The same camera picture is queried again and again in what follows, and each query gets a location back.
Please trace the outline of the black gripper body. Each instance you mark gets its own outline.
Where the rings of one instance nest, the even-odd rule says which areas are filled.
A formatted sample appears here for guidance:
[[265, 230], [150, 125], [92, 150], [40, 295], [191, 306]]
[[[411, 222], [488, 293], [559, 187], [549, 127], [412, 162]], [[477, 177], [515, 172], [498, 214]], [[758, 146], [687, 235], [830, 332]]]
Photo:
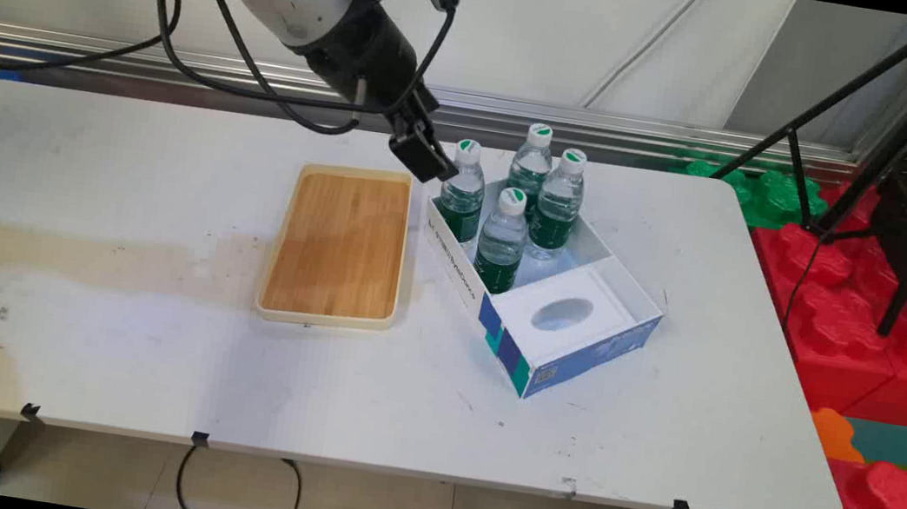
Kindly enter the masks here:
[[310, 71], [347, 103], [321, 107], [380, 114], [391, 118], [401, 108], [424, 104], [429, 113], [439, 101], [424, 82], [427, 67], [449, 34], [453, 12], [446, 11], [436, 40], [422, 62], [401, 29], [375, 0], [351, 0], [340, 21], [325, 35], [295, 47]]

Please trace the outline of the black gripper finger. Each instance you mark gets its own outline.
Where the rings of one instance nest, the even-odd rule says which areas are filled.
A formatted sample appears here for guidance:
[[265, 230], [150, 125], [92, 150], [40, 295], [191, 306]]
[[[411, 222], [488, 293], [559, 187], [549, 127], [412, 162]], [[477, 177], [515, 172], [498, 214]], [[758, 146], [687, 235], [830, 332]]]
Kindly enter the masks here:
[[401, 108], [392, 114], [388, 149], [406, 166], [416, 181], [444, 181], [448, 157], [430, 119], [417, 109]]
[[420, 102], [414, 102], [406, 165], [421, 180], [444, 182], [459, 172], [438, 141], [429, 112]]

